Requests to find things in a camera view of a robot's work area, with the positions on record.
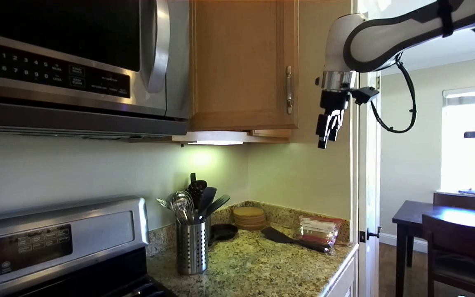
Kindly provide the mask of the perforated steel utensil holder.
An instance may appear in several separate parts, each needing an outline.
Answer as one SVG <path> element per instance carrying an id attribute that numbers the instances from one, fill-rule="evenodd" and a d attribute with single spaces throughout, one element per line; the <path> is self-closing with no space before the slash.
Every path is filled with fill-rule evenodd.
<path id="1" fill-rule="evenodd" d="M 181 275 L 202 274 L 209 267 L 210 225 L 180 224 L 176 228 L 176 268 Z"/>

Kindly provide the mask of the under-cabinet light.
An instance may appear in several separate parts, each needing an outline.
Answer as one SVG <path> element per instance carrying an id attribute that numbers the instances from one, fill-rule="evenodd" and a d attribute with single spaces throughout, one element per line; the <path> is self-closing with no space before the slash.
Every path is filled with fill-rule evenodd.
<path id="1" fill-rule="evenodd" d="M 188 145 L 211 145 L 211 146 L 233 146 L 233 145 L 243 145 L 243 141 L 232 141 L 232 140 L 196 140 L 196 141 L 187 141 Z"/>

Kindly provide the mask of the clear plastic bag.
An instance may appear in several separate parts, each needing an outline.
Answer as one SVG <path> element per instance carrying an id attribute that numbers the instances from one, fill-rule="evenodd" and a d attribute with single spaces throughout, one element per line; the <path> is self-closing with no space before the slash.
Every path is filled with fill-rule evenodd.
<path id="1" fill-rule="evenodd" d="M 343 222 L 342 219 L 301 215 L 296 238 L 331 248 L 336 244 Z"/>

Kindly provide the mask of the window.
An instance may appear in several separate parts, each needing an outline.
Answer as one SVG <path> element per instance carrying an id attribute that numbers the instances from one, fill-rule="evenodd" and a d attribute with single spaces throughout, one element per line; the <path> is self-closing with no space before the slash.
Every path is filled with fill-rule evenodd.
<path id="1" fill-rule="evenodd" d="M 441 190 L 475 190 L 475 87 L 442 93 Z"/>

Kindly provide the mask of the dark wooden chair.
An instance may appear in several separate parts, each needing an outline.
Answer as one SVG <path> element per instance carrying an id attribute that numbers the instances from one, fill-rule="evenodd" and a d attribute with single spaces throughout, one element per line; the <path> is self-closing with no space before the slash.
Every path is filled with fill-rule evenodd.
<path id="1" fill-rule="evenodd" d="M 433 193 L 433 204 L 475 210 L 475 195 L 436 191 Z"/>
<path id="2" fill-rule="evenodd" d="M 475 226 L 422 216 L 427 241 L 427 296 L 435 297 L 435 283 L 475 294 Z"/>

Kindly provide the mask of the stainless steel microwave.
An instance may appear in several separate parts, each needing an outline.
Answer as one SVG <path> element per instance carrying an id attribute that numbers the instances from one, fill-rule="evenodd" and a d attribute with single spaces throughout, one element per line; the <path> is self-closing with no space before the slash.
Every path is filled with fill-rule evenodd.
<path id="1" fill-rule="evenodd" d="M 0 132 L 185 135 L 191 0 L 0 0 Z"/>

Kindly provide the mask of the white base cabinet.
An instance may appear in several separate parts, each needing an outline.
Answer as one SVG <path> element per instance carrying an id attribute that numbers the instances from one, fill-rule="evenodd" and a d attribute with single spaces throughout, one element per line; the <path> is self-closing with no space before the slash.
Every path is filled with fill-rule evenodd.
<path id="1" fill-rule="evenodd" d="M 351 296 L 357 269 L 357 255 L 359 245 L 356 244 L 347 254 L 337 272 L 333 275 L 320 297 L 348 297 Z"/>

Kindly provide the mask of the wooden cabinet door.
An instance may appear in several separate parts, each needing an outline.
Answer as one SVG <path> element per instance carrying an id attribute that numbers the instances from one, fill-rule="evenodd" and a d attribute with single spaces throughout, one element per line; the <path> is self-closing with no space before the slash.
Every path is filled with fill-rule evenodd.
<path id="1" fill-rule="evenodd" d="M 296 128 L 299 0 L 192 0 L 190 20 L 190 130 Z"/>

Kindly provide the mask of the microwave door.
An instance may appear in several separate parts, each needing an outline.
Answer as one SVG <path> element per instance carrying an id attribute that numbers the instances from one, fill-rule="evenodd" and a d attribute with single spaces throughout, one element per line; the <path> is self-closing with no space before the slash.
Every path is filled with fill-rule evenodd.
<path id="1" fill-rule="evenodd" d="M 139 0 L 0 0 L 1 97 L 164 116 L 139 72 Z"/>

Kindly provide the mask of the stainless steel stove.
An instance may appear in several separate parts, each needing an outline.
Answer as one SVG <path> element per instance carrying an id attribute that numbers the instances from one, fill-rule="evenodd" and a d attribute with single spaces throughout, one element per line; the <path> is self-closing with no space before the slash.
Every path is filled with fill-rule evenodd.
<path id="1" fill-rule="evenodd" d="M 0 215 L 0 297 L 177 297 L 148 274 L 137 196 Z"/>

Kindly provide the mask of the stack of cork coasters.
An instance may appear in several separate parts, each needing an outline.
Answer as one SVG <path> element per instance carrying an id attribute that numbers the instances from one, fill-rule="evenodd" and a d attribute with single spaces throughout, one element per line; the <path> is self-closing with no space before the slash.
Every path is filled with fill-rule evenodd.
<path id="1" fill-rule="evenodd" d="M 234 224 L 246 231 L 260 231 L 268 223 L 266 213 L 260 207 L 236 207 L 233 212 Z"/>

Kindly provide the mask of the small black skillet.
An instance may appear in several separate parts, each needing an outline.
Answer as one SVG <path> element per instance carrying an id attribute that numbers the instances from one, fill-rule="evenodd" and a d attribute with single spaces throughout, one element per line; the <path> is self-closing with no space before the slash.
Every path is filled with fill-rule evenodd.
<path id="1" fill-rule="evenodd" d="M 236 237 L 239 228 L 233 224 L 213 224 L 210 227 L 209 247 L 218 243 L 219 241 L 228 241 Z"/>

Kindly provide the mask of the wooden kitchen cabinet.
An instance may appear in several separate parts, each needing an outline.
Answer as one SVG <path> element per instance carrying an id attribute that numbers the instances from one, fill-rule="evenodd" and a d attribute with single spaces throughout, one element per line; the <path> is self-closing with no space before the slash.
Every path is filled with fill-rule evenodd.
<path id="1" fill-rule="evenodd" d="M 298 55 L 298 125 L 316 114 L 306 113 L 302 106 L 318 103 L 319 98 L 304 98 L 304 89 L 319 93 L 314 88 L 315 77 L 322 75 L 324 49 L 327 32 L 332 22 L 339 16 L 350 13 L 351 0 L 299 0 L 299 55 Z M 190 130 L 184 139 L 196 140 L 232 140 L 243 141 L 244 144 L 284 144 L 289 143 L 294 129 L 262 129 L 262 130 Z"/>

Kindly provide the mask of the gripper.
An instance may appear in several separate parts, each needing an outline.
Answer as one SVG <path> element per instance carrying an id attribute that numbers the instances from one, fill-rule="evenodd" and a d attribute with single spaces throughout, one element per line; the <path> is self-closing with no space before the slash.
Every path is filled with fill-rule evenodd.
<path id="1" fill-rule="evenodd" d="M 344 110 L 349 105 L 350 94 L 348 90 L 322 90 L 320 108 L 326 113 L 318 116 L 315 135 L 318 136 L 318 147 L 325 149 L 328 139 L 336 141 L 338 131 L 343 124 Z"/>

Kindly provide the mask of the black spatula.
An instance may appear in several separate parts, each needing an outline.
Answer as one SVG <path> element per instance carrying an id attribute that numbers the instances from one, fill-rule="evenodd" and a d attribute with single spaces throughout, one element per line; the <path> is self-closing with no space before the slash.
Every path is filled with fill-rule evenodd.
<path id="1" fill-rule="evenodd" d="M 262 229 L 261 232 L 265 236 L 265 238 L 279 244 L 293 244 L 293 245 L 298 245 L 303 248 L 307 248 L 307 249 L 314 250 L 317 252 L 322 252 L 324 254 L 330 253 L 330 250 L 326 246 L 316 245 L 307 241 L 291 238 L 285 235 L 284 233 L 281 233 L 281 231 L 278 231 L 277 229 L 272 228 L 272 227 L 266 227 Z"/>

